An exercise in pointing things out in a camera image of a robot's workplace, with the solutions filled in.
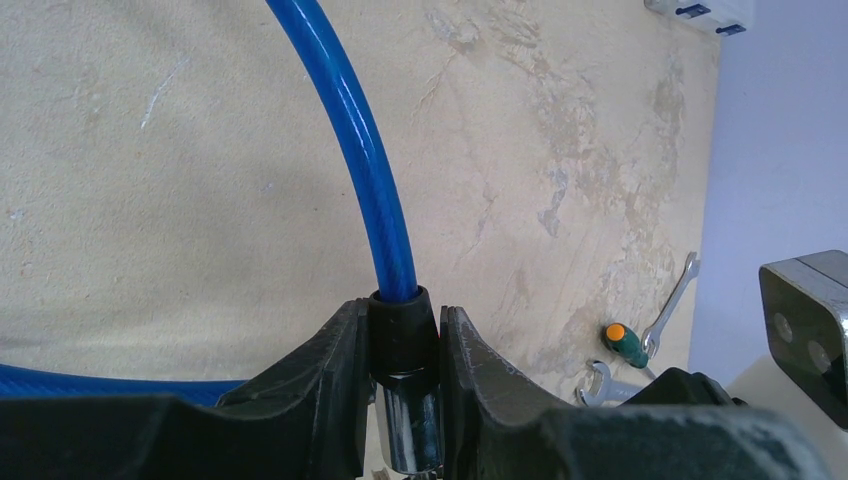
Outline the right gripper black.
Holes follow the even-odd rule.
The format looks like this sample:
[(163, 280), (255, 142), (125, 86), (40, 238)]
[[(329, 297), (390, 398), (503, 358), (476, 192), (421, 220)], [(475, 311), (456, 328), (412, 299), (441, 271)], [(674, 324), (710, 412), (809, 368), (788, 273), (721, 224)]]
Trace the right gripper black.
[(672, 367), (622, 405), (747, 406), (748, 403), (732, 397), (717, 381), (703, 373)]

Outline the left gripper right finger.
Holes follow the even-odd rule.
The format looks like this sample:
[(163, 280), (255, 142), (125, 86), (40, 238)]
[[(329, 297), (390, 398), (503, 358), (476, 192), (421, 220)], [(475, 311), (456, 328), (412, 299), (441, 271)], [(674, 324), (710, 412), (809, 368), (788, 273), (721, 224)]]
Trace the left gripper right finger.
[(466, 312), (440, 314), (448, 479), (827, 479), (812, 444), (752, 406), (578, 407), (491, 348)]

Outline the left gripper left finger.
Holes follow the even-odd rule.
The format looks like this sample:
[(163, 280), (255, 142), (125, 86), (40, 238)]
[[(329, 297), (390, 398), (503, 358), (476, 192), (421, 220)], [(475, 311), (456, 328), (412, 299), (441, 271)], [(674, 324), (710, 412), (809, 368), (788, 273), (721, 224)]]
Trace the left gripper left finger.
[(370, 395), (367, 303), (213, 407), (173, 395), (5, 400), (5, 479), (355, 479)]

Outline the blue cable lock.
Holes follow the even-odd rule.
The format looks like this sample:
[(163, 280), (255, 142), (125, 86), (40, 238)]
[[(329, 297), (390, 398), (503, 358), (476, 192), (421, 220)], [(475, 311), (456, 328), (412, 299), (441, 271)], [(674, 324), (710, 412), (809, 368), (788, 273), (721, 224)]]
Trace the blue cable lock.
[[(406, 222), (388, 157), (360, 82), (315, 1), (273, 1), (323, 103), (351, 176), (374, 262), (367, 303), (368, 407), (375, 404), (388, 466), (432, 477), (442, 466), (440, 339), (428, 291), (416, 279)], [(173, 395), (213, 407), (249, 380), (147, 381), (1, 369), (5, 400)]]

